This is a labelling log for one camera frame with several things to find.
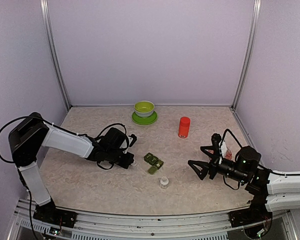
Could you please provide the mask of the green weekly pill organizer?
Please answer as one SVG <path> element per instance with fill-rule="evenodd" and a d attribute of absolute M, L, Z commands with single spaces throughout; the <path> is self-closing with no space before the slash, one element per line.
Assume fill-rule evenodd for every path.
<path fill-rule="evenodd" d="M 147 170 L 150 175 L 154 175 L 156 171 L 164 165 L 164 162 L 161 159 L 150 152 L 143 157 L 143 160 L 151 165 L 151 167 Z"/>

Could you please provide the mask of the small white pill bottle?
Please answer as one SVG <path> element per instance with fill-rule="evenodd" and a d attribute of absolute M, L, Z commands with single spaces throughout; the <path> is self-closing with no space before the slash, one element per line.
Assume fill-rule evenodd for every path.
<path fill-rule="evenodd" d="M 166 176 L 161 177 L 160 179 L 160 187 L 166 189 L 169 185 L 169 179 Z"/>

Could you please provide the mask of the white pill bottle cap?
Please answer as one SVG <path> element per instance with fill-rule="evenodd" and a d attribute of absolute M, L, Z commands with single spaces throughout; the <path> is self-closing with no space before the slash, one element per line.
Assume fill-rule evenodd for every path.
<path fill-rule="evenodd" d="M 134 161 L 134 162 L 131 163 L 131 166 L 133 166 L 133 167 L 135 167 L 136 165 L 137 165 L 136 161 Z"/>

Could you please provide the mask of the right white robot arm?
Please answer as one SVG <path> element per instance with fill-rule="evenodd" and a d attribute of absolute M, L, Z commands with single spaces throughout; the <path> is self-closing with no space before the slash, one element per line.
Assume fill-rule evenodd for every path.
<path fill-rule="evenodd" d="M 215 133 L 211 145 L 200 147 L 201 152 L 208 156 L 208 162 L 187 162 L 199 179 L 208 177 L 212 180 L 221 175 L 223 180 L 236 181 L 236 190 L 244 186 L 253 196 L 249 207 L 242 210 L 250 222 L 256 222 L 268 213 L 300 209 L 300 171 L 275 171 L 262 166 L 262 155 L 249 145 L 241 145 L 234 160 L 227 159 L 225 138 L 231 133 L 230 129 L 222 135 Z"/>

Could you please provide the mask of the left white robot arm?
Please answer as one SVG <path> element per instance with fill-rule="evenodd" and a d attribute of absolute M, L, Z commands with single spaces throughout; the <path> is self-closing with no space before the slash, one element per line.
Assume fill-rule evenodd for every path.
<path fill-rule="evenodd" d="M 128 169 L 134 164 L 134 155 L 128 151 L 137 136 L 129 135 L 126 129 L 119 130 L 121 123 L 106 126 L 96 137 L 86 133 L 75 133 L 47 121 L 38 112 L 15 118 L 0 128 L 0 135 L 8 126 L 18 123 L 8 134 L 11 160 L 0 159 L 15 165 L 22 184 L 29 196 L 35 201 L 39 212 L 47 221 L 53 223 L 60 218 L 60 211 L 52 205 L 53 199 L 46 188 L 37 165 L 37 156 L 41 149 L 53 149 L 68 153 L 78 158 L 95 162 L 105 170 L 119 166 Z"/>

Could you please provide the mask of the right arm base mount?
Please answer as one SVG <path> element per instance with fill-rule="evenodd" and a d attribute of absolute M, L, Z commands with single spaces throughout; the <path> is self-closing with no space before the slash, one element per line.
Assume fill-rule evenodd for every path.
<path fill-rule="evenodd" d="M 273 217 L 273 213 L 261 208 L 245 208 L 230 211 L 228 216 L 231 227 L 236 228 L 262 222 L 266 219 L 271 219 Z"/>

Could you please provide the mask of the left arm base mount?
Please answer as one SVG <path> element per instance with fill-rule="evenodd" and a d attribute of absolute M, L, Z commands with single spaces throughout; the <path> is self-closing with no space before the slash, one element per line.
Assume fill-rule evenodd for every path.
<path fill-rule="evenodd" d="M 34 211 L 33 218 L 59 227 L 74 228 L 77 215 L 74 211 L 38 207 Z"/>

